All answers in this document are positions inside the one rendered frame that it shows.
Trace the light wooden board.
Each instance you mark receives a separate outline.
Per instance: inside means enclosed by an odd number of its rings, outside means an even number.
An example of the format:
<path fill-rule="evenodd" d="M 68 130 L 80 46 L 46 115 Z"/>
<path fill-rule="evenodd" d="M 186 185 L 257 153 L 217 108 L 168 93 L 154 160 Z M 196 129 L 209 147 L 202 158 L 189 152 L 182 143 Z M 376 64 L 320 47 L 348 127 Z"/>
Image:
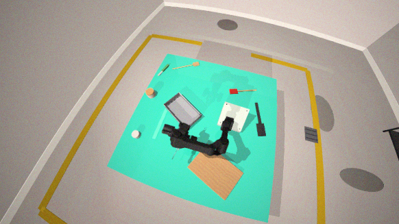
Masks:
<path fill-rule="evenodd" d="M 222 155 L 200 152 L 187 167 L 224 201 L 243 174 Z"/>

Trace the short white cylinder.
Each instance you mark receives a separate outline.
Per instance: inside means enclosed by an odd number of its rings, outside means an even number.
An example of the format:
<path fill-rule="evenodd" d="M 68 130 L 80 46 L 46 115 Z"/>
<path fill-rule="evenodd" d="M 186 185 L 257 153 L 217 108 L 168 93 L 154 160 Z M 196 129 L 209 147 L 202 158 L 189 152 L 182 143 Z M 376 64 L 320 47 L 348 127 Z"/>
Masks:
<path fill-rule="evenodd" d="M 134 131 L 132 132 L 132 137 L 135 138 L 135 139 L 139 138 L 139 137 L 140 137 L 140 132 L 134 130 Z"/>

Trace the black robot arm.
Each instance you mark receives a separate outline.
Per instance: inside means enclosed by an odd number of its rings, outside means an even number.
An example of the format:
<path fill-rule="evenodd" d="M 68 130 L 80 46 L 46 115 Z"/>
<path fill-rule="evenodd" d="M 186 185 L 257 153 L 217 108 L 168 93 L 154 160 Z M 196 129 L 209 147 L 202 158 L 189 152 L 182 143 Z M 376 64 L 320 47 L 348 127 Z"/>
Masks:
<path fill-rule="evenodd" d="M 173 148 L 177 149 L 187 148 L 194 151 L 198 151 L 200 153 L 207 153 L 209 156 L 221 155 L 223 153 L 226 153 L 227 151 L 229 145 L 229 139 L 227 139 L 228 131 L 231 131 L 233 123 L 234 119 L 227 116 L 225 121 L 223 121 L 221 125 L 220 130 L 222 131 L 222 133 L 220 139 L 216 140 L 213 144 L 209 145 L 187 138 L 190 126 L 187 125 L 186 123 L 180 122 L 177 129 L 173 125 L 164 124 L 164 127 L 161 132 L 162 134 L 170 136 L 170 141 L 171 141 L 170 144 Z"/>

